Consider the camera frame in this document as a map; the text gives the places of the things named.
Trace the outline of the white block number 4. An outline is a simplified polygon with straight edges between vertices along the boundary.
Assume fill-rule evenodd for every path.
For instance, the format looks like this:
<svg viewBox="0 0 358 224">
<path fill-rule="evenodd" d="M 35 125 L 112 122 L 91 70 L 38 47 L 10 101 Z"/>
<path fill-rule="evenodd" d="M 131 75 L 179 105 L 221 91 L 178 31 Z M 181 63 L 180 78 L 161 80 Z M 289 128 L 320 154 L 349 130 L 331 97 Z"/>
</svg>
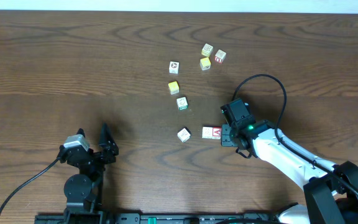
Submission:
<svg viewBox="0 0 358 224">
<path fill-rule="evenodd" d="M 191 137 L 191 134 L 189 130 L 183 128 L 177 133 L 177 136 L 181 142 L 186 142 Z"/>
</svg>

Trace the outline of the red block letter A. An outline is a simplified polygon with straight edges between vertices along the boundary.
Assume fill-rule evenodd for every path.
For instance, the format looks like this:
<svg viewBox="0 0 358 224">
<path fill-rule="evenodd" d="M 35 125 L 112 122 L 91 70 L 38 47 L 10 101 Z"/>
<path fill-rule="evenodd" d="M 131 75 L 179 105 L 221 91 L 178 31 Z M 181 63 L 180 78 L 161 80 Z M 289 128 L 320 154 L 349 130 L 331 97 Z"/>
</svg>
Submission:
<svg viewBox="0 0 358 224">
<path fill-rule="evenodd" d="M 220 127 L 212 128 L 212 138 L 213 139 L 221 139 L 221 133 L 222 133 L 222 128 L 220 128 Z"/>
</svg>

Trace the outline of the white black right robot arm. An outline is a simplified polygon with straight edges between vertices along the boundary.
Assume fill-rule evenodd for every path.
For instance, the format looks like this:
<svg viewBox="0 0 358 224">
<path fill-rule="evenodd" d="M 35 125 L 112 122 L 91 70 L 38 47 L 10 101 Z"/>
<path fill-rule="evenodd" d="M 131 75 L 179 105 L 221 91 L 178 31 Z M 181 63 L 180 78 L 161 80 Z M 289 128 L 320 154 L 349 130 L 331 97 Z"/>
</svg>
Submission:
<svg viewBox="0 0 358 224">
<path fill-rule="evenodd" d="M 268 162 L 299 186 L 305 205 L 290 205 L 276 215 L 279 223 L 358 223 L 358 167 L 314 155 L 266 120 L 241 119 L 222 126 L 221 143 Z"/>
</svg>

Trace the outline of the white block letter M ladybug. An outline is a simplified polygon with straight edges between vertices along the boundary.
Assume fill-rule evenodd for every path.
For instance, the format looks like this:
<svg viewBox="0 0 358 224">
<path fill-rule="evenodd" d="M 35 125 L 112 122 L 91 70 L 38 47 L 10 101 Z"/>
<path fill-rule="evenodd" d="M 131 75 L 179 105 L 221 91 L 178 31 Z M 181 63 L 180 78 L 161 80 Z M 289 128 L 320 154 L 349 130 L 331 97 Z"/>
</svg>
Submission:
<svg viewBox="0 0 358 224">
<path fill-rule="evenodd" d="M 202 138 L 203 139 L 211 139 L 213 137 L 213 127 L 206 127 L 202 128 Z"/>
</svg>

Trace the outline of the yellow white block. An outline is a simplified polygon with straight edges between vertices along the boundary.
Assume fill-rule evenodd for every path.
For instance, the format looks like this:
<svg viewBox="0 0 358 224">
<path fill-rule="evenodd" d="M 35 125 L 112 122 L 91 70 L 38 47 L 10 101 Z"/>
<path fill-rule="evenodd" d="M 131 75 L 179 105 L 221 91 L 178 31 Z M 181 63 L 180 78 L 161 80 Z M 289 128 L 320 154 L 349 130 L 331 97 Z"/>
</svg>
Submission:
<svg viewBox="0 0 358 224">
<path fill-rule="evenodd" d="M 209 57 L 205 57 L 200 60 L 200 67 L 202 70 L 208 70 L 211 68 L 211 61 Z"/>
</svg>

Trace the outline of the yellow bordered block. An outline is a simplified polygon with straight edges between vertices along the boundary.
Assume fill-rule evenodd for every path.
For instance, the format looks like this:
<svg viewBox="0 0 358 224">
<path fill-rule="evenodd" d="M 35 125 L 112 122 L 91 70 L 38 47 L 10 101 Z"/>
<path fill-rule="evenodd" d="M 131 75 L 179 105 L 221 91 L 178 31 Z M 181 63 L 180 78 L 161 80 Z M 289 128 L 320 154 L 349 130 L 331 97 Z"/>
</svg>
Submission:
<svg viewBox="0 0 358 224">
<path fill-rule="evenodd" d="M 213 52 L 213 46 L 205 44 L 201 50 L 201 54 L 205 57 L 209 57 Z"/>
</svg>

